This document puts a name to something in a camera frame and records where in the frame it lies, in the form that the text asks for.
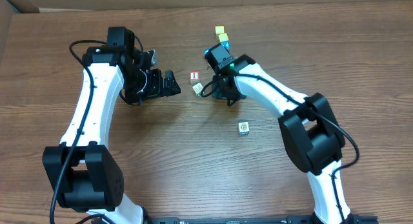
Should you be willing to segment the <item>wooden letter K block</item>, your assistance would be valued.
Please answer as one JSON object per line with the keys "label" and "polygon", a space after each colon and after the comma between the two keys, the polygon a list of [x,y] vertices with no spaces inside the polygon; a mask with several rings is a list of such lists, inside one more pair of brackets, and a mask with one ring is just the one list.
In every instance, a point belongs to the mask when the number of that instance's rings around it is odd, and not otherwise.
{"label": "wooden letter K block", "polygon": [[203,87],[203,85],[202,85],[201,83],[196,83],[195,85],[192,86],[192,89],[193,89],[193,91],[194,91],[194,94],[195,94],[197,97],[200,97],[200,96],[201,96],[201,92],[202,92],[202,90],[204,89],[204,87]]}

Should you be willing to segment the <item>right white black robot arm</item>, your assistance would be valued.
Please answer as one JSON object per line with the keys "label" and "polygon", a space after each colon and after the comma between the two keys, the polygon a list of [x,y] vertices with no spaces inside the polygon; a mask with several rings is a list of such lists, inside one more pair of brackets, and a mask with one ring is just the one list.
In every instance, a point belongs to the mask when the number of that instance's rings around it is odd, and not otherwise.
{"label": "right white black robot arm", "polygon": [[351,211],[341,184],[341,149],[345,133],[326,99],[296,92],[267,74],[251,57],[235,57],[222,44],[205,51],[214,70],[210,96],[229,106],[248,97],[279,123],[285,151],[307,178],[314,196],[317,223],[349,223]]}

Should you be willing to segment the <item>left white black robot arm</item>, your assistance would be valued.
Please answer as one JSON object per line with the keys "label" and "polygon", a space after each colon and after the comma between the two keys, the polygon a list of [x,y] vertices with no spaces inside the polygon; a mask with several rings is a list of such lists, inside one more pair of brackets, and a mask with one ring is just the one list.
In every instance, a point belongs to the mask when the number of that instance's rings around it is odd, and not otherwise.
{"label": "left white black robot arm", "polygon": [[125,194],[122,170],[108,149],[118,98],[126,104],[180,94],[170,70],[155,67],[155,50],[124,26],[108,29],[106,41],[90,40],[82,57],[83,86],[70,125],[56,147],[46,147],[42,162],[53,188],[49,219],[55,208],[86,212],[100,223],[151,223],[148,212]]}

